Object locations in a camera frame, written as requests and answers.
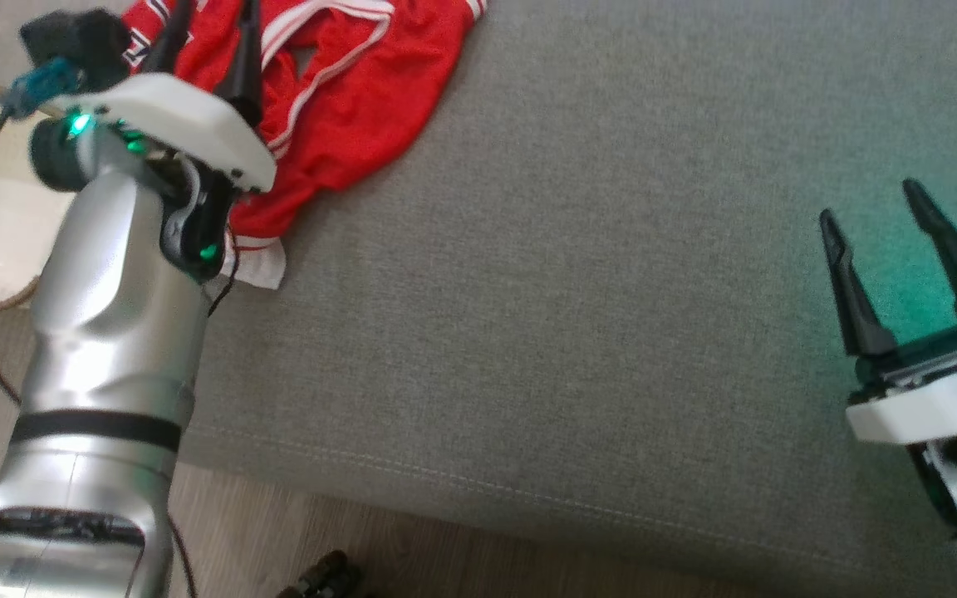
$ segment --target gray cushion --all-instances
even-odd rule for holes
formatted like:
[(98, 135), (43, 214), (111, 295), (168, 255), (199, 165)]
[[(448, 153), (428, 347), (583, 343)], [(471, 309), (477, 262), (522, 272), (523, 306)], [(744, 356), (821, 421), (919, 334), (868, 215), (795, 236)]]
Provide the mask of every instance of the gray cushion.
[[(0, 81), (12, 73), (0, 72)], [(808, 596), (947, 596), (856, 443), (817, 213), (900, 338), (953, 321), (957, 2), (495, 3), (400, 162), (213, 319), (184, 457)]]

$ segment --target silver robotic arm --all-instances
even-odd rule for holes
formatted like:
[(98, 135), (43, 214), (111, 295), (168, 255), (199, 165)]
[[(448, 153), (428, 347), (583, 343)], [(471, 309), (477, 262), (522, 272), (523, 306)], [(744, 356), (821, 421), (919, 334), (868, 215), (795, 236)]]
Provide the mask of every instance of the silver robotic arm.
[[(185, 34), (189, 10), (178, 12), (166, 30)], [(32, 304), (37, 348), (0, 469), (0, 598), (167, 595), (168, 493), (194, 408), (203, 283), (223, 264), (233, 201), (270, 189), (276, 164), (252, 130), (259, 87), (254, 113), (252, 82), (217, 97), (175, 79), (182, 44), (166, 36), (147, 72), (58, 97), (69, 116), (33, 136), (42, 180), (82, 190)], [(239, 54), (256, 64), (244, 38)]]
[[(957, 313), (957, 228), (920, 183), (904, 181), (903, 190), (919, 228), (937, 248)], [(823, 212), (820, 221), (844, 346), (857, 357), (862, 385), (851, 395), (848, 423), (862, 442), (908, 450), (928, 497), (950, 528), (957, 561), (957, 326), (897, 345), (878, 321), (832, 212)]]

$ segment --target green led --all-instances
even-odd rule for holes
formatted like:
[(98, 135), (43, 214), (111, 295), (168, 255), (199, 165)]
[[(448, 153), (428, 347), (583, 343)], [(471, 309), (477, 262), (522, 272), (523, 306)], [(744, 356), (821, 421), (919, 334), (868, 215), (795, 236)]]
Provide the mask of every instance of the green led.
[(83, 133), (87, 126), (91, 124), (91, 115), (90, 114), (79, 114), (76, 115), (76, 118), (72, 119), (72, 125), (69, 125), (69, 135), (73, 137)]

